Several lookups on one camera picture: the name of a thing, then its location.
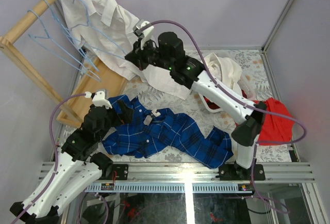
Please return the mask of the blue hanger of white shirt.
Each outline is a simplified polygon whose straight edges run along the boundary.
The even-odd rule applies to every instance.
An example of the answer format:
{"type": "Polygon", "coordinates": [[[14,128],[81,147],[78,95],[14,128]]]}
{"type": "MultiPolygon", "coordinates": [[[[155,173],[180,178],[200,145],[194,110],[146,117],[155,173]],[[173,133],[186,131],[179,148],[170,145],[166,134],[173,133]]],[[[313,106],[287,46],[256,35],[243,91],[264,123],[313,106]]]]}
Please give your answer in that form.
{"type": "Polygon", "coordinates": [[[87,63],[87,65],[85,66],[82,62],[80,62],[78,59],[76,59],[73,55],[71,55],[68,51],[66,51],[61,45],[59,45],[57,42],[55,42],[51,37],[50,35],[48,34],[48,31],[46,31],[46,28],[44,29],[45,30],[45,33],[46,33],[46,37],[39,37],[40,39],[50,39],[52,40],[59,48],[61,48],[64,52],[66,52],[70,57],[72,57],[74,60],[76,60],[80,66],[81,66],[81,69],[73,66],[70,62],[66,61],[68,64],[70,64],[71,66],[73,66],[75,69],[77,69],[78,71],[80,71],[81,73],[85,74],[85,75],[89,75],[90,77],[93,77],[92,74],[98,78],[98,76],[96,76],[95,73],[92,72],[92,69],[95,69],[96,72],[99,71],[99,69],[97,68],[97,66],[94,64],[93,62],[93,59],[96,58],[95,55],[92,55],[92,56],[88,56],[86,52],[88,52],[89,50],[87,50],[83,44],[82,46],[79,45],[80,41],[75,39],[69,29],[63,25],[63,23],[60,21],[60,18],[56,15],[55,11],[51,8],[50,4],[47,2],[47,0],[43,0],[49,10],[51,11],[52,13],[52,17],[54,19],[54,21],[56,21],[58,23],[58,25],[60,26],[60,29],[61,29],[61,32],[65,35],[65,37],[68,39],[68,41],[75,47],[75,49],[79,52],[80,56],[84,59],[84,62],[87,63]]]}

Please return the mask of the blue plaid shirt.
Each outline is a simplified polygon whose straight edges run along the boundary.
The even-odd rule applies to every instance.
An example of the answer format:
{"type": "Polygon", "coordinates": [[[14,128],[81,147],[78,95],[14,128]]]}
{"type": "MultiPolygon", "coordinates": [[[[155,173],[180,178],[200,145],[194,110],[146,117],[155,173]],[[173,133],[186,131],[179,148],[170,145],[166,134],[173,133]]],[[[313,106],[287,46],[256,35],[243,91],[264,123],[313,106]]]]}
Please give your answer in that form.
{"type": "Polygon", "coordinates": [[[163,108],[156,117],[138,98],[129,99],[126,95],[109,98],[109,102],[116,111],[120,110],[119,102],[134,110],[132,123],[117,126],[103,140],[103,147],[110,155],[148,158],[174,147],[210,169],[221,167],[233,156],[230,135],[217,127],[204,136],[187,114],[175,114],[163,108]]]}

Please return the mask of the red black plaid shirt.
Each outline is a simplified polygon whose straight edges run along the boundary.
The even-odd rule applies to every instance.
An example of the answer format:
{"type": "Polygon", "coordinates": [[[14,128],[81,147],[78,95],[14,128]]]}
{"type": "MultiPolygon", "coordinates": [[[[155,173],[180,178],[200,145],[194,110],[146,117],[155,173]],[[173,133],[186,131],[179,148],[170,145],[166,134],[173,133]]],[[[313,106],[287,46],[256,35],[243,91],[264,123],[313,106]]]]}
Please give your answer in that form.
{"type": "MultiPolygon", "coordinates": [[[[246,99],[254,101],[254,102],[257,101],[256,97],[253,94],[247,95],[247,93],[244,90],[241,90],[241,93],[242,93],[243,98],[246,98],[246,99]]],[[[220,108],[217,104],[215,104],[214,102],[212,102],[211,100],[209,100],[205,96],[203,96],[201,94],[199,94],[199,96],[200,96],[200,98],[202,100],[202,103],[204,104],[205,108],[209,112],[217,113],[217,112],[222,111],[222,108],[220,108]]]]}

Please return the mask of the light blue wire hanger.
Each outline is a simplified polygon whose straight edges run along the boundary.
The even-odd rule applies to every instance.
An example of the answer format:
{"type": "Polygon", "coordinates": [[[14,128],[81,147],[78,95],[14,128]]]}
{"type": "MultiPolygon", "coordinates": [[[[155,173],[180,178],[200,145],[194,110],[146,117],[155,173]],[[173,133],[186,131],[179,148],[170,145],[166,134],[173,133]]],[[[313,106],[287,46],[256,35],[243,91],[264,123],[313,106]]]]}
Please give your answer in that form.
{"type": "Polygon", "coordinates": [[[87,77],[90,77],[98,82],[101,81],[101,78],[94,73],[91,69],[88,69],[86,66],[84,66],[83,62],[80,60],[80,58],[86,59],[88,62],[91,62],[91,60],[87,57],[87,55],[82,51],[82,49],[76,49],[80,55],[80,58],[76,58],[73,54],[71,54],[69,51],[67,51],[64,47],[62,47],[56,40],[53,39],[53,37],[48,32],[44,22],[40,18],[39,15],[33,10],[28,10],[28,14],[33,14],[37,20],[40,22],[40,24],[43,27],[44,36],[36,36],[29,34],[29,37],[38,45],[40,45],[42,48],[50,52],[52,55],[56,56],[57,58],[61,59],[62,61],[65,61],[67,64],[69,64],[74,69],[78,70],[81,74],[86,75],[87,77]],[[55,52],[54,50],[49,49],[45,44],[41,42],[41,40],[49,40],[51,44],[55,45],[57,49],[60,49],[60,53],[55,52]]]}

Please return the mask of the white long-sleeve shirt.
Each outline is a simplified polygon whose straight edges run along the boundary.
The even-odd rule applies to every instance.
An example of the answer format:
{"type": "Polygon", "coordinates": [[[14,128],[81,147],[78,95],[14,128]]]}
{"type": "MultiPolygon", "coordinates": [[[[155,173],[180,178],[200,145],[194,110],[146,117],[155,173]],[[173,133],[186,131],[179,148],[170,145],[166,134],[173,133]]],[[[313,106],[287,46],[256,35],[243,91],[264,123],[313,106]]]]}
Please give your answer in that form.
{"type": "Polygon", "coordinates": [[[242,96],[241,88],[238,85],[242,69],[234,60],[229,57],[218,57],[215,53],[207,55],[204,60],[214,78],[242,96]]]}

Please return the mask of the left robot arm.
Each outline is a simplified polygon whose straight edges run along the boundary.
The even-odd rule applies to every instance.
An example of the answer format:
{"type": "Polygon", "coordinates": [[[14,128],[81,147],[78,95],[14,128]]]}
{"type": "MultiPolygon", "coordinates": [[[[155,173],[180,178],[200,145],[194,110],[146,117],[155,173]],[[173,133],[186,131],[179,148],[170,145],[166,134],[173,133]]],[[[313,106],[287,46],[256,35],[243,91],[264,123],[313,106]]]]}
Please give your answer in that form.
{"type": "Polygon", "coordinates": [[[56,162],[32,194],[15,202],[10,212],[24,223],[56,223],[63,210],[87,186],[98,179],[114,179],[113,161],[97,152],[98,144],[112,127],[129,124],[134,110],[121,100],[91,105],[80,128],[61,147],[56,162]]]}

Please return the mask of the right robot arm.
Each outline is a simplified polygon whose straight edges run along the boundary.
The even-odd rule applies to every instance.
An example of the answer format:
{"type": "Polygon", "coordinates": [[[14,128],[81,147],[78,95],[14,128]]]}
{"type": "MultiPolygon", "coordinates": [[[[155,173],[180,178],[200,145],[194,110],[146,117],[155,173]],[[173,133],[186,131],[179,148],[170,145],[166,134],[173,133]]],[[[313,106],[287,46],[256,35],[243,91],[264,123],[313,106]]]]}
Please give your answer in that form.
{"type": "Polygon", "coordinates": [[[237,143],[235,174],[241,180],[254,175],[256,143],[266,115],[264,102],[254,103],[222,82],[210,77],[206,66],[186,55],[183,41],[174,32],[161,33],[158,45],[145,31],[135,31],[137,40],[125,59],[152,87],[176,97],[194,90],[214,102],[235,121],[232,138],[237,143]]]}

